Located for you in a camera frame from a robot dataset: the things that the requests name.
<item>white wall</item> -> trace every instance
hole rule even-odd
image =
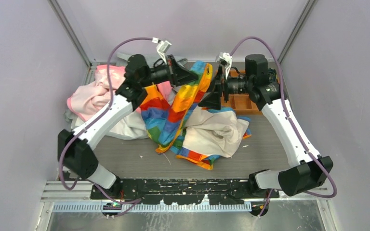
[[[47,1],[0,0],[0,231],[33,230],[86,66]]]
[[[334,161],[342,230],[370,230],[370,1],[318,1],[283,66],[297,119]]]
[[[106,61],[120,42],[133,37],[169,39],[169,53],[189,60],[214,61],[246,36],[256,35],[281,53],[307,0],[59,0],[90,58]],[[263,53],[258,42],[243,44],[234,60]],[[126,52],[156,53],[133,42]]]

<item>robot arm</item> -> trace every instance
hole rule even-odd
[[[243,79],[222,79],[222,67],[226,67],[228,64],[222,62],[220,66],[215,82],[211,83],[211,95],[206,96],[199,103],[199,106],[220,109],[222,93],[225,101],[229,93],[248,93],[250,100],[257,105],[272,125],[289,161],[290,169],[281,171],[263,170],[250,174],[248,184],[251,190],[260,192],[266,189],[281,189],[285,194],[293,196],[321,186],[326,176],[304,150],[288,119],[292,119],[300,137],[307,143],[310,152],[317,157],[318,161],[328,172],[333,167],[332,160],[329,156],[321,157],[308,140],[297,122],[288,100],[285,100],[285,103],[290,117],[286,118],[281,102],[281,94],[283,92],[280,92],[280,84],[278,82],[270,81],[265,56],[262,54],[246,56],[246,76]]]
[[[178,65],[172,55],[165,55],[171,44],[159,41],[157,51],[164,63],[150,68],[144,56],[135,54],[128,59],[125,68],[125,80],[116,90],[112,105],[106,104],[90,120],[73,131],[62,130],[58,135],[58,160],[61,153],[74,138],[78,138],[66,150],[63,164],[82,179],[88,179],[107,191],[107,194],[117,196],[121,191],[120,178],[97,160],[93,150],[106,133],[125,116],[133,112],[146,98],[144,87],[170,81],[172,86],[181,86],[194,81],[198,76]]]

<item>metal frame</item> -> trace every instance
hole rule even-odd
[[[281,51],[280,56],[278,57],[278,61],[280,63],[283,62],[284,58],[287,55],[287,52],[289,52],[290,47],[292,46],[293,42],[295,41],[297,35],[299,34],[301,28],[303,27],[304,23],[306,22],[309,14],[311,13],[312,9],[316,5],[318,0],[308,0],[306,5],[304,6],[303,11],[301,12],[301,15],[299,19],[297,20],[296,25],[294,26],[293,31],[291,32],[289,38],[287,39],[286,44],[283,47],[283,50]]]
[[[61,24],[66,30],[66,33],[69,35],[70,40],[72,41],[73,45],[76,47],[77,51],[79,52],[81,58],[85,62],[85,64],[88,67],[92,66],[92,63],[87,56],[86,51],[84,50],[83,46],[81,45],[79,39],[76,36],[76,33],[74,32],[70,22],[68,21],[65,13],[62,10],[62,7],[60,6],[59,2],[57,0],[48,0],[49,4],[53,8],[53,11],[56,13],[57,17],[59,18]]]
[[[57,0],[48,0],[49,4],[53,8],[53,11],[58,16],[62,26],[65,28],[66,33],[70,37],[73,45],[78,50],[80,56],[82,57],[85,64],[89,67],[89,71],[87,72],[84,84],[90,83],[94,79],[94,72],[97,67],[97,62],[91,61],[84,50],[81,42],[79,41],[76,33],[74,32],[69,20],[67,19],[63,9],[61,8],[60,4]],[[288,51],[290,50],[293,42],[297,38],[300,30],[302,29],[303,25],[305,24],[306,20],[308,19],[309,14],[311,13],[312,9],[314,8],[315,4],[318,0],[308,0],[299,19],[296,22],[296,25],[291,32],[289,38],[287,39],[283,50],[279,56],[279,61],[283,62],[285,59]],[[49,221],[55,208],[56,204],[63,203],[63,204],[70,204],[70,203],[80,203],[85,205],[99,205],[104,203],[109,203],[109,200],[91,200],[90,194],[92,190],[92,184],[88,181],[79,181],[74,189],[74,191],[67,191],[64,189],[62,184],[59,181],[48,181],[46,183],[44,192],[42,194],[41,203],[40,203],[40,215],[37,221],[37,225],[35,227],[36,231],[45,231],[49,226]],[[329,186],[324,188],[318,188],[313,190],[313,192],[321,192],[321,193],[328,193],[330,192],[331,188]],[[295,200],[317,200],[317,205],[320,210],[321,218],[326,230],[329,231],[339,231],[336,226],[336,222],[334,221],[333,214],[331,214],[331,202],[328,200],[317,199],[313,196],[308,194],[302,193],[293,197],[288,197],[283,191],[280,191],[280,197],[274,198],[272,201],[295,201]],[[250,202],[260,202],[263,201],[261,198],[252,198],[245,200],[246,203]],[[75,212],[81,212],[81,207],[72,207]]]
[[[73,45],[76,47],[77,51],[79,52],[80,56],[84,60],[85,64],[88,67],[96,66],[96,61],[91,61],[84,50],[81,42],[79,41],[79,38],[77,37],[76,33],[73,30],[73,27],[71,26],[69,20],[67,19],[62,7],[60,6],[59,2],[57,0],[48,0],[51,7],[53,8],[53,11],[56,13],[57,17],[59,18],[62,26],[65,28],[66,33],[69,35],[70,40],[72,41]],[[291,45],[293,44],[294,40],[296,39],[297,35],[299,34],[301,28],[303,27],[304,23],[306,22],[309,14],[311,13],[312,9],[314,8],[315,4],[318,2],[318,0],[307,0],[306,5],[303,8],[302,13],[300,14],[300,17],[298,18],[296,25],[294,26],[293,31],[291,32],[289,38],[287,39],[283,50],[281,51],[281,54],[278,58],[279,62],[282,63],[284,58],[287,55],[287,52],[289,51]]]
[[[46,231],[49,227],[49,221],[53,212],[66,213],[81,213],[81,212],[105,212],[103,205],[110,203],[110,200],[92,200],[90,194],[92,192],[92,183],[82,180],[79,181],[73,191],[66,190],[59,181],[48,181],[44,188],[40,203],[40,215],[35,228],[36,231]],[[313,192],[325,193],[327,188],[317,188]],[[315,198],[306,193],[301,193],[292,197],[287,196],[283,191],[279,191],[279,198],[272,198],[272,201],[317,201],[318,209],[321,214],[321,219],[325,230],[340,231],[337,229],[331,205],[329,200]],[[262,198],[244,199],[243,205],[209,205],[209,199],[206,197],[199,205],[165,205],[161,202],[160,205],[137,205],[138,209],[133,209],[131,213],[138,212],[241,212],[249,211],[251,202],[263,202]],[[108,213],[118,213],[127,209],[130,205],[123,205],[121,210],[107,210]]]

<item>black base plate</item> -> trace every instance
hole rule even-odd
[[[123,199],[134,200],[142,198],[141,203],[158,205],[199,204],[205,195],[211,205],[243,204],[243,199],[265,198],[265,192],[252,194],[247,186],[247,179],[121,179],[123,184]],[[93,186],[90,196],[94,200],[106,199]],[[271,198],[279,198],[278,192],[273,192]]]

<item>pink cloth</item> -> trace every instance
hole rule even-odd
[[[124,73],[124,67],[110,66],[111,84],[114,90],[118,89],[125,80]],[[94,78],[94,82],[78,87],[76,92],[67,99],[69,109],[83,121],[89,120],[110,101],[106,65],[97,66]],[[163,82],[157,86],[162,96],[168,99],[172,89],[170,83]]]

